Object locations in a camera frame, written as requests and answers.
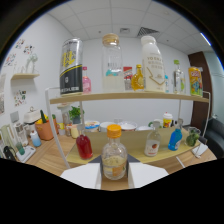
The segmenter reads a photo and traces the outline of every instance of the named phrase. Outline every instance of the glass bottle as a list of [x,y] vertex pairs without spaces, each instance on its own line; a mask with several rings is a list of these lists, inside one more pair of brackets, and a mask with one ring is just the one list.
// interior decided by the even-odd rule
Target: glass bottle
[[173,93],[180,94],[181,92],[181,70],[180,70],[180,64],[178,60],[174,60],[175,64],[175,70],[173,72]]
[[144,78],[141,71],[141,65],[136,65],[136,74],[131,78],[131,87],[134,91],[136,90],[144,90]]
[[175,125],[175,131],[171,134],[168,148],[172,151],[176,151],[179,148],[182,139],[182,129],[183,119],[179,118],[177,124]]
[[121,179],[126,172],[127,150],[120,143],[121,126],[111,124],[107,126],[109,142],[103,147],[101,159],[104,175],[111,180]]
[[82,77],[83,93],[91,93],[91,80],[87,76],[87,67],[84,66],[82,70],[83,70],[83,77]]
[[161,136],[158,132],[160,126],[159,121],[153,121],[154,130],[150,132],[147,136],[146,145],[145,145],[145,155],[146,156],[155,156],[158,152]]
[[119,37],[109,33],[102,38],[102,88],[103,92],[124,92],[122,52]]
[[76,145],[81,159],[90,159],[93,156],[91,142],[88,136],[85,135],[85,126],[83,124],[77,125],[79,137],[76,138]]

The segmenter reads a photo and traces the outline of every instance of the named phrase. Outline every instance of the white bottle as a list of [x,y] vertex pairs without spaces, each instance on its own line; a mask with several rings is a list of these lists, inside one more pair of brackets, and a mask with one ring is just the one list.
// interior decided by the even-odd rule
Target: white bottle
[[155,156],[159,150],[159,145],[161,141],[161,136],[158,132],[159,126],[160,126],[159,121],[153,121],[154,130],[148,134],[146,140],[144,151],[146,156]]
[[156,40],[152,36],[143,36],[141,43],[145,91],[165,92],[164,65]]
[[58,128],[59,135],[65,135],[65,126],[64,126],[61,110],[56,110],[55,111],[55,117],[56,117],[56,122],[57,122],[57,128]]

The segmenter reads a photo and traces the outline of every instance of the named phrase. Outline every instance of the jar of food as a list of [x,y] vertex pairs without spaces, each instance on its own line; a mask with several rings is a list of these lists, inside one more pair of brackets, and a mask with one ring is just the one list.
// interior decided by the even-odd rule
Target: jar of food
[[119,37],[114,33],[106,34],[103,36],[102,43],[103,92],[123,92],[125,82]]
[[127,150],[120,143],[121,126],[107,126],[108,143],[103,147],[101,158],[104,175],[111,180],[121,179],[126,172]]

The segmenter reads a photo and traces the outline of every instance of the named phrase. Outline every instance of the shelf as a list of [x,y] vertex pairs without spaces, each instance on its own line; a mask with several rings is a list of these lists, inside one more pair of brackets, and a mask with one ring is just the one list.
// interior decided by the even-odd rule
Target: shelf
[[191,100],[203,103],[209,103],[209,99],[199,96],[188,96],[172,93],[159,92],[121,92],[121,93],[92,93],[92,94],[74,94],[50,99],[50,104],[65,102],[92,101],[92,100],[111,100],[111,99],[174,99]]
[[[149,157],[144,154],[145,143],[147,135],[151,131],[122,131],[120,141],[125,145],[128,154],[135,157],[142,163],[152,163],[160,160],[164,160],[171,157],[179,156],[187,151],[199,145],[199,141],[196,142],[194,147],[189,147],[185,145],[185,140],[188,136],[188,132],[182,128],[182,141],[178,150],[171,151],[168,149],[168,144],[170,140],[171,133],[175,130],[175,127],[171,128],[159,128],[159,133],[161,135],[161,143],[156,156]],[[82,160],[78,154],[77,146],[71,149],[70,153],[66,157],[68,162],[87,164],[89,161],[95,159],[102,153],[103,146],[108,143],[106,132],[86,132],[85,133],[91,141],[91,146],[93,150],[93,157],[90,160]]]
[[11,80],[14,79],[33,79],[40,74],[32,74],[32,73],[16,73],[12,76]]

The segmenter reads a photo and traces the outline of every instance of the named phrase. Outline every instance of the ceiling tile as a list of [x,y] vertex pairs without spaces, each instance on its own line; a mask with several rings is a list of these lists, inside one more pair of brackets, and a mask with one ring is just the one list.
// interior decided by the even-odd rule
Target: ceiling tile
[[58,20],[62,20],[74,15],[74,12],[67,4],[59,5],[48,13]]
[[148,12],[167,19],[170,22],[175,22],[181,17],[179,13],[175,12],[171,8],[154,1],[150,4]]
[[[128,34],[122,34],[120,33],[120,28],[129,28],[130,33]],[[113,25],[113,33],[116,33],[119,37],[136,37],[138,35],[138,32],[140,30],[140,26],[133,26],[133,25]]]
[[151,0],[111,0],[111,7],[146,11]]
[[182,43],[181,41],[175,43],[173,45],[173,47],[176,48],[176,49],[178,49],[178,50],[180,50],[180,51],[182,51],[182,52],[185,52],[185,51],[191,49],[190,47],[188,47],[186,44]]
[[80,38],[82,41],[90,39],[85,29],[75,30],[72,32],[72,35]]
[[144,14],[139,10],[112,8],[112,22],[113,24],[140,25]]
[[200,31],[191,22],[183,17],[178,19],[175,24],[184,29],[189,34],[200,33]]
[[159,16],[146,13],[141,26],[157,31],[164,31],[171,25],[171,22]]
[[109,0],[73,0],[67,3],[75,13],[109,8]]
[[175,43],[179,42],[178,39],[169,36],[166,33],[162,33],[160,35],[160,37],[157,40],[159,43],[165,44],[165,45],[169,45],[169,46],[173,46]]
[[209,46],[207,41],[200,33],[194,34],[192,37],[199,43],[199,46]]
[[186,50],[186,51],[185,51],[185,53],[186,53],[187,55],[189,55],[189,54],[194,54],[194,53],[196,53],[196,52],[198,52],[197,49],[189,49],[189,50]]
[[61,20],[61,23],[69,30],[74,31],[83,28],[78,18],[74,15],[69,18]]
[[77,14],[84,27],[111,24],[110,9],[96,9]]
[[168,29],[166,29],[165,33],[172,37],[175,37],[178,40],[184,39],[189,36],[186,31],[175,24],[172,24]]
[[182,39],[182,42],[187,44],[191,48],[200,46],[199,43],[192,36]]
[[209,52],[214,52],[213,48],[210,46],[200,46],[195,48],[197,51],[209,51]]
[[86,32],[90,37],[90,39],[102,38],[107,33],[112,33],[112,26],[111,25],[92,26],[86,28]]

